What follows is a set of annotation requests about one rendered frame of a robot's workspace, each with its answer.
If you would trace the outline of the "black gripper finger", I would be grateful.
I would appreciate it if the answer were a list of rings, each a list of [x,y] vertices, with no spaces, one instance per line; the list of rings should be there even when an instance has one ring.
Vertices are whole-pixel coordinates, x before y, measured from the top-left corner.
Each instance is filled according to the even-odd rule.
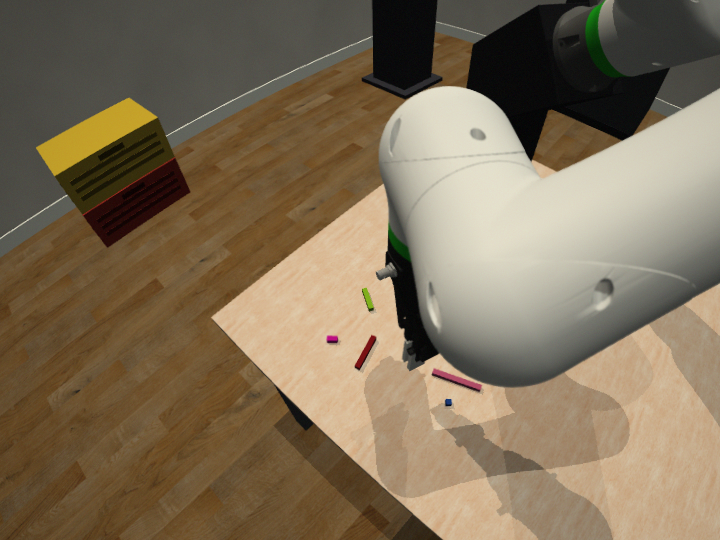
[[[395,294],[395,291],[394,291]],[[396,311],[397,311],[397,319],[398,319],[398,326],[403,329],[404,328],[404,347],[403,347],[403,354],[402,354],[402,360],[405,362],[408,361],[408,352],[407,348],[411,347],[412,340],[413,340],[413,334],[414,334],[414,327],[413,327],[413,313],[412,311],[405,308],[397,299],[395,294],[395,302],[396,302]],[[406,317],[406,318],[405,318]],[[404,319],[405,318],[405,319]]]
[[[412,346],[407,348],[410,355],[407,364],[409,371],[425,364],[426,360],[439,354],[422,326],[420,315],[413,313],[413,317],[413,326],[416,330],[414,331]]]

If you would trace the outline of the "dark red rod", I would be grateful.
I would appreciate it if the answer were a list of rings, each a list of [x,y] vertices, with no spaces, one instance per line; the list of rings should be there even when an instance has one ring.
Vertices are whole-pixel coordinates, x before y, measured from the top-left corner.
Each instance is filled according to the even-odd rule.
[[[355,364],[355,368],[360,370],[364,361],[366,360],[371,348],[373,347],[374,343],[376,341],[376,336],[371,335],[370,339],[368,340],[364,350],[362,351],[359,359],[357,360]]]

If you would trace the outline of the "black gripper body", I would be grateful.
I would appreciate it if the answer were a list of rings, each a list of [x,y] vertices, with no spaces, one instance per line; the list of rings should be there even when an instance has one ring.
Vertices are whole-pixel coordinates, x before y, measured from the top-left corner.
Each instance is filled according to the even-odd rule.
[[[401,291],[395,284],[394,284],[394,291],[395,291],[397,299],[405,308],[407,308],[410,311],[414,311],[412,313],[419,314],[420,311],[419,311],[418,299],[407,295],[406,293]]]

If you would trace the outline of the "pink rod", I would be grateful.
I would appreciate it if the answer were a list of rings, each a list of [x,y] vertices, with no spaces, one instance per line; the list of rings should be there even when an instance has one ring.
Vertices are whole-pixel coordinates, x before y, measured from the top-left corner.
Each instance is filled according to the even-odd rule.
[[[481,387],[482,387],[481,384],[460,378],[458,376],[443,372],[443,371],[435,369],[435,368],[433,369],[432,376],[444,379],[446,381],[461,385],[463,387],[466,387],[466,388],[469,388],[469,389],[472,389],[472,390],[475,390],[478,392],[480,392]]]

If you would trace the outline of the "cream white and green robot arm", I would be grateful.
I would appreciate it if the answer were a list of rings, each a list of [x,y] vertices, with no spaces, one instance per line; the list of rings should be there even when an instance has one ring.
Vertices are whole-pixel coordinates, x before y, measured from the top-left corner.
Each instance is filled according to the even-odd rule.
[[[581,92],[720,54],[720,0],[603,1],[553,33]],[[720,284],[720,88],[541,178],[492,100],[436,87],[394,112],[378,159],[376,276],[476,381],[546,382]]]

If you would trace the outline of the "lime green rod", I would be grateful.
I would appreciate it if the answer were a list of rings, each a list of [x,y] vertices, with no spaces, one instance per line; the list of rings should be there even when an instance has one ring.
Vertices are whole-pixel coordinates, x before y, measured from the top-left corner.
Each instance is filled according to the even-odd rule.
[[[363,293],[363,295],[364,295],[364,298],[365,298],[365,301],[366,301],[368,310],[369,310],[369,311],[373,311],[373,310],[374,310],[374,307],[373,307],[373,304],[372,304],[372,301],[371,301],[371,298],[370,298],[370,295],[369,295],[369,293],[368,293],[367,288],[363,288],[363,289],[362,289],[362,293]]]

